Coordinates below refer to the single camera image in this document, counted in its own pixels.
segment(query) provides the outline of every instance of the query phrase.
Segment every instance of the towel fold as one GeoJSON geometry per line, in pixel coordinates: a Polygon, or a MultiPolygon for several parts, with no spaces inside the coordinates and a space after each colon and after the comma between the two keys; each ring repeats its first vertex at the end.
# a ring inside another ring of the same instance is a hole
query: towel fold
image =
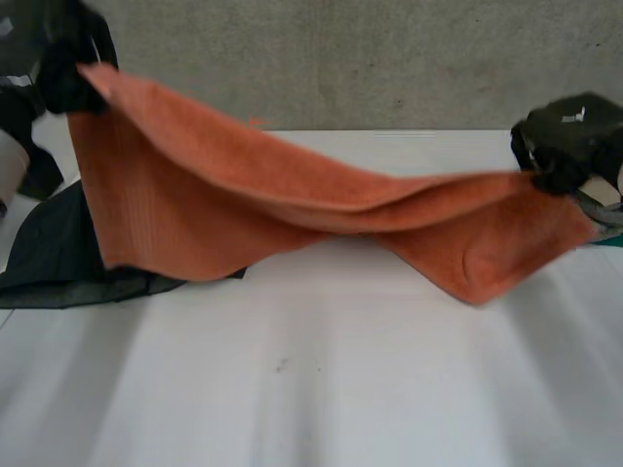
{"type": "Polygon", "coordinates": [[[526,173],[381,175],[111,66],[81,72],[111,105],[69,119],[109,268],[212,280],[329,235],[369,234],[481,304],[596,235],[571,199],[538,192],[526,173]]]}

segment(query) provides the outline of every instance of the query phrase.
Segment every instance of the concrete wall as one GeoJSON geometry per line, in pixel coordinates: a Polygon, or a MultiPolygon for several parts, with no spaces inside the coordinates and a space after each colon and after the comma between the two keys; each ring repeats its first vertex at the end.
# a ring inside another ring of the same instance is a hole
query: concrete wall
{"type": "Polygon", "coordinates": [[[271,128],[509,128],[623,102],[621,0],[95,0],[121,64],[271,128]]]}

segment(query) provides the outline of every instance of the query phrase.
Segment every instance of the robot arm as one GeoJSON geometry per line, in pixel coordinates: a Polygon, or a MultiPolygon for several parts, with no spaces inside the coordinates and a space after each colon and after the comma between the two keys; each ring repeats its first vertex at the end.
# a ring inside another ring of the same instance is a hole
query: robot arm
{"type": "Polygon", "coordinates": [[[104,110],[75,66],[98,60],[117,66],[106,21],[79,0],[0,2],[0,217],[15,192],[43,200],[62,183],[32,124],[46,111],[104,110]]]}

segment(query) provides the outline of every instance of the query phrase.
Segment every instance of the terry cloth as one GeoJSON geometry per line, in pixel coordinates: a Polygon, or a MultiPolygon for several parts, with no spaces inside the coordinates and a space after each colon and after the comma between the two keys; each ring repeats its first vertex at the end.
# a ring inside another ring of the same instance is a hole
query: terry cloth
{"type": "Polygon", "coordinates": [[[0,274],[0,308],[120,302],[184,283],[135,268],[106,270],[82,183],[76,182],[38,204],[19,228],[7,270],[0,274]]]}
{"type": "Polygon", "coordinates": [[[81,69],[111,105],[70,117],[109,268],[209,280],[330,235],[369,234],[481,304],[597,234],[570,198],[538,192],[527,173],[385,176],[110,66],[81,69]]]}

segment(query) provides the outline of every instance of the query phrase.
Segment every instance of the towel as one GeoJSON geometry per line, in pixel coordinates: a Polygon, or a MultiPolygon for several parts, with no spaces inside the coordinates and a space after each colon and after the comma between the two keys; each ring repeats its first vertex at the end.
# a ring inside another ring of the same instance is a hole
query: towel
{"type": "Polygon", "coordinates": [[[111,106],[69,118],[108,268],[213,280],[332,235],[370,235],[477,305],[597,234],[528,173],[386,176],[109,65],[80,70],[111,106]]]}

